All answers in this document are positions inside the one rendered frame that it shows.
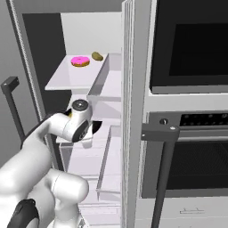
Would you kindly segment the black and silver oven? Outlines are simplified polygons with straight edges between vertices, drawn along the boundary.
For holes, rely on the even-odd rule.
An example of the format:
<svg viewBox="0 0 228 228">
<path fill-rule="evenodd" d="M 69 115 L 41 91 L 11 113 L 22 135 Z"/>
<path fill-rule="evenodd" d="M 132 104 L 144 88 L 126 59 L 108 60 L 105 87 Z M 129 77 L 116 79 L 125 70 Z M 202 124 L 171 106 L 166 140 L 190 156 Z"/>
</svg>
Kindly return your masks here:
<svg viewBox="0 0 228 228">
<path fill-rule="evenodd" d="M 150 112 L 153 127 L 178 126 L 166 196 L 228 196 L 228 110 Z"/>
</svg>

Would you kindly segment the clear small fridge door bin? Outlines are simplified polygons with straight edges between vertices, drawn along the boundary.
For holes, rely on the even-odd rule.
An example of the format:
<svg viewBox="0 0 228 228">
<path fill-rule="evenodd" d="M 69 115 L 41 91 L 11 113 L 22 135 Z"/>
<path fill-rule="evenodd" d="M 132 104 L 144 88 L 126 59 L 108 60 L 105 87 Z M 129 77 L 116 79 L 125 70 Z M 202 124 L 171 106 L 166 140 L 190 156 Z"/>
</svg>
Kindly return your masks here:
<svg viewBox="0 0 228 228">
<path fill-rule="evenodd" d="M 101 201 L 119 202 L 121 193 L 121 133 L 119 126 L 110 126 L 96 186 Z"/>
</svg>

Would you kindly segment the grey fridge door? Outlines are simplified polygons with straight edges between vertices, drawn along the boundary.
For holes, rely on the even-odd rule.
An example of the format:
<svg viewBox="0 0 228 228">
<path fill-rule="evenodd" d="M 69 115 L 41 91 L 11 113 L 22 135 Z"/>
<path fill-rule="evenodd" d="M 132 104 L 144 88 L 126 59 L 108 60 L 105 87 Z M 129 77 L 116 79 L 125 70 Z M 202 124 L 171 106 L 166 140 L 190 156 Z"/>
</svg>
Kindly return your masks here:
<svg viewBox="0 0 228 228">
<path fill-rule="evenodd" d="M 18 77 L 20 81 L 12 95 L 22 127 L 27 133 L 37 123 L 37 114 L 7 3 L 0 0 L 0 167 L 20 150 L 20 137 L 1 89 L 1 84 L 10 76 Z"/>
<path fill-rule="evenodd" d="M 149 92 L 153 20 L 158 0 L 122 3 L 121 228 L 134 228 L 142 172 L 142 124 Z"/>
</svg>

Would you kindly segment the clear fridge drawer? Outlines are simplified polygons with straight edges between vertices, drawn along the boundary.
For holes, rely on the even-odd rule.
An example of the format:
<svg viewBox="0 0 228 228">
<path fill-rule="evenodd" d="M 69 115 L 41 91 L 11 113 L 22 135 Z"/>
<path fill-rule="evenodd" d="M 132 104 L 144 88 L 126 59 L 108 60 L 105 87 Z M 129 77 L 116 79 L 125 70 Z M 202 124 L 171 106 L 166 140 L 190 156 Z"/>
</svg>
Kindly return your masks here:
<svg viewBox="0 0 228 228">
<path fill-rule="evenodd" d="M 93 140 L 91 148 L 84 148 L 82 143 L 63 142 L 60 144 L 60 153 L 65 172 L 86 176 L 100 174 L 102 159 L 107 141 Z"/>
</svg>

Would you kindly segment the white fridge shelf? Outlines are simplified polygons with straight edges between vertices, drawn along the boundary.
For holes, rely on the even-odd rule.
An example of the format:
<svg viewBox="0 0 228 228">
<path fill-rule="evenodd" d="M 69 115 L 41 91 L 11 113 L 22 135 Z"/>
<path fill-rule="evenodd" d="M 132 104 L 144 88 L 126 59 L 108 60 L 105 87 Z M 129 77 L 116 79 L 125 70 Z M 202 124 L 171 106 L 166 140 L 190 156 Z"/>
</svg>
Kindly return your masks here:
<svg viewBox="0 0 228 228">
<path fill-rule="evenodd" d="M 98 76 L 102 65 L 107 59 L 107 54 L 103 55 L 102 61 L 95 61 L 90 55 L 88 66 L 78 68 L 71 64 L 73 55 L 66 55 L 53 76 L 45 86 L 45 90 L 88 90 Z"/>
</svg>

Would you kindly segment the white drawer front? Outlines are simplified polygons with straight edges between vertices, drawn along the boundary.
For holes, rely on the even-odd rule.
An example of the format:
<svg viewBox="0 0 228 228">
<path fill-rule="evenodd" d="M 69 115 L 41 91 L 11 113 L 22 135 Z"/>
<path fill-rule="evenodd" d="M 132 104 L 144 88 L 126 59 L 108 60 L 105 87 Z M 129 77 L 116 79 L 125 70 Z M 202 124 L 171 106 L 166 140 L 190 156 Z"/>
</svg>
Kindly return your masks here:
<svg viewBox="0 0 228 228">
<path fill-rule="evenodd" d="M 183 208 L 205 214 L 181 215 Z M 228 228 L 228 197 L 165 198 L 159 228 Z"/>
</svg>

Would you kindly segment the black microwave oven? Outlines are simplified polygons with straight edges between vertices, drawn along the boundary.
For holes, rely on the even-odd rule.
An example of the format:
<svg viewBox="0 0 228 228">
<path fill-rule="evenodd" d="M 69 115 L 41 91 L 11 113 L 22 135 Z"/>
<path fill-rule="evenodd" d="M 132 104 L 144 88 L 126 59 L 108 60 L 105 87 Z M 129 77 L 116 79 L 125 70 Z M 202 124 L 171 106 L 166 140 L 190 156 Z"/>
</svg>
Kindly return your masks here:
<svg viewBox="0 0 228 228">
<path fill-rule="evenodd" d="M 158 0 L 154 94 L 228 93 L 228 0 Z"/>
</svg>

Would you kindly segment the grey right fridge door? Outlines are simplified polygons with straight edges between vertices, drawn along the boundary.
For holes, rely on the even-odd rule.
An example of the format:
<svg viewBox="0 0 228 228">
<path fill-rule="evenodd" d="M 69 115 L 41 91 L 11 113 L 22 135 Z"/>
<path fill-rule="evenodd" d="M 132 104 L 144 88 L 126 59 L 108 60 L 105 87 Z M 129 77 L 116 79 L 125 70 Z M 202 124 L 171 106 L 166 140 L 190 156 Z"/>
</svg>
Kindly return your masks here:
<svg viewBox="0 0 228 228">
<path fill-rule="evenodd" d="M 158 0 L 122 3 L 121 228 L 134 228 L 142 172 L 142 124 L 149 92 L 153 20 Z"/>
</svg>

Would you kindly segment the pink frosted donut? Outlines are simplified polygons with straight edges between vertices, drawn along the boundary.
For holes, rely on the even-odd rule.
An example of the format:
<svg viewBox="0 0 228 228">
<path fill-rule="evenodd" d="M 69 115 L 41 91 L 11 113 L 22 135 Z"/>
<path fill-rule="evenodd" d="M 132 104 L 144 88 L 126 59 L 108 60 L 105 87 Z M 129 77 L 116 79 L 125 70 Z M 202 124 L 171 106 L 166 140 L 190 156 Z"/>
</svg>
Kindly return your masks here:
<svg viewBox="0 0 228 228">
<path fill-rule="evenodd" d="M 86 56 L 76 56 L 70 62 L 74 67 L 85 67 L 90 63 L 90 59 Z"/>
</svg>

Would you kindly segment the grey fridge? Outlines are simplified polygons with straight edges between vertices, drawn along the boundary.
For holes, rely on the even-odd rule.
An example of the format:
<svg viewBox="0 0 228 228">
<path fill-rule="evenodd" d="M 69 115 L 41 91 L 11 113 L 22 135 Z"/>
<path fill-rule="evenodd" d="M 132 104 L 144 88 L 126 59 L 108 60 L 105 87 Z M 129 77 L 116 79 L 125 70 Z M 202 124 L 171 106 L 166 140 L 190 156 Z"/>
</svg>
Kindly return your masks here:
<svg viewBox="0 0 228 228">
<path fill-rule="evenodd" d="M 121 54 L 121 15 L 118 12 L 27 13 L 23 20 L 44 113 L 66 110 L 76 99 L 87 100 L 91 87 L 88 90 L 45 90 L 66 55 Z M 120 127 L 120 119 L 99 121 L 102 126 L 93 140 L 107 141 L 110 126 Z M 55 140 L 58 147 L 61 143 L 69 142 L 62 138 Z M 91 228 L 120 228 L 120 201 L 98 200 L 96 186 L 99 176 L 84 178 L 90 184 L 90 192 L 80 209 Z"/>
</svg>

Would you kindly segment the clear large fridge door bin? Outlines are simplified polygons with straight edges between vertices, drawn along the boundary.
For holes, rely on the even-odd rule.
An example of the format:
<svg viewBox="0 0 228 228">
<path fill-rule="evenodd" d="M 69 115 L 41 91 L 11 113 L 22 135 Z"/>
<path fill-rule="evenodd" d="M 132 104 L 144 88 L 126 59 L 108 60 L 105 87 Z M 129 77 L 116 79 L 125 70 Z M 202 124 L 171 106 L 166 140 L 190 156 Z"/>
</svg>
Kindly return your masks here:
<svg viewBox="0 0 228 228">
<path fill-rule="evenodd" d="M 109 53 L 87 94 L 93 106 L 93 119 L 120 119 L 121 54 Z"/>
</svg>

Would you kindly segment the grey left fridge door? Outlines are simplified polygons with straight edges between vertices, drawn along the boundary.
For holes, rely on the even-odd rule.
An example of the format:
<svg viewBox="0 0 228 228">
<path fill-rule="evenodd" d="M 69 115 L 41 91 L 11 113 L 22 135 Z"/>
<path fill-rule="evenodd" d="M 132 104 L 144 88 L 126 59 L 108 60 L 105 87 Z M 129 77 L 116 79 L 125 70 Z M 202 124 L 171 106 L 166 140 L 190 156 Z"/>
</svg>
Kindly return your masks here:
<svg viewBox="0 0 228 228">
<path fill-rule="evenodd" d="M 22 127 L 27 133 L 37 123 L 37 114 L 7 3 L 0 0 L 0 167 L 20 150 L 20 137 L 1 89 L 1 84 L 10 76 L 18 77 L 20 81 L 12 95 Z"/>
</svg>

